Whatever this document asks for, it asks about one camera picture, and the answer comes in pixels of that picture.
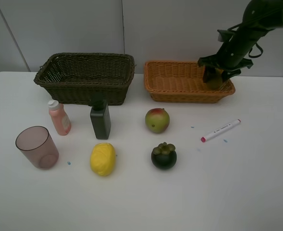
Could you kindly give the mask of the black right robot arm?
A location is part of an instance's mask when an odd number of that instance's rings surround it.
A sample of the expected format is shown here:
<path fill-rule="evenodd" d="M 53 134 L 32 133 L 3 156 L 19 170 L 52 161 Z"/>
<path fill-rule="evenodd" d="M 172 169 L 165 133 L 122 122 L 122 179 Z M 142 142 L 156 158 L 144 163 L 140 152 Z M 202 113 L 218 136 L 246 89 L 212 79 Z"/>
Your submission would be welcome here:
<path fill-rule="evenodd" d="M 214 55 L 201 57 L 204 66 L 203 82 L 221 78 L 222 82 L 241 74 L 243 68 L 251 68 L 253 47 L 263 49 L 258 41 L 270 31 L 283 28 L 283 0 L 252 0 L 247 5 L 242 22 L 227 30 L 219 30 L 222 46 Z"/>

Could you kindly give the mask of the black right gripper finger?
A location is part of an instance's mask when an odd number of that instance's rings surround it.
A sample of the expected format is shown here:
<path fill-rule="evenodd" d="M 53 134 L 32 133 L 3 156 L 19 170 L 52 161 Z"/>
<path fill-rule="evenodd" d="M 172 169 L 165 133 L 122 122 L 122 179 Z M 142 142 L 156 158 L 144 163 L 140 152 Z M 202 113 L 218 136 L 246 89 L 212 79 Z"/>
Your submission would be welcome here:
<path fill-rule="evenodd" d="M 221 77 L 222 77 L 222 80 L 223 81 L 227 81 L 229 80 L 230 78 L 234 77 L 234 76 L 238 76 L 241 74 L 241 70 L 238 69 L 238 70 L 234 70 L 234 71 L 223 71 L 222 74 L 221 74 Z"/>
<path fill-rule="evenodd" d="M 210 80 L 214 79 L 216 77 L 216 68 L 205 66 L 204 74 L 203 74 L 203 82 L 207 83 Z"/>

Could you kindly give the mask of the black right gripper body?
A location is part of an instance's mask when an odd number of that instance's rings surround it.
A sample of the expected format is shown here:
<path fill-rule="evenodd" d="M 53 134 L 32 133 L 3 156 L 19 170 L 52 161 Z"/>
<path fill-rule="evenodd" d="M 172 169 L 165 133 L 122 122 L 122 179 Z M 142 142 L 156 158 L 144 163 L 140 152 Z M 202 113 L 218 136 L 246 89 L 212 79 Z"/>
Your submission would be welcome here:
<path fill-rule="evenodd" d="M 239 28 L 233 32 L 233 37 L 229 42 L 222 42 L 216 54 L 199 58 L 198 65 L 215 67 L 225 71 L 234 71 L 244 67 L 250 68 L 253 63 L 245 56 L 261 38 L 261 30 Z"/>

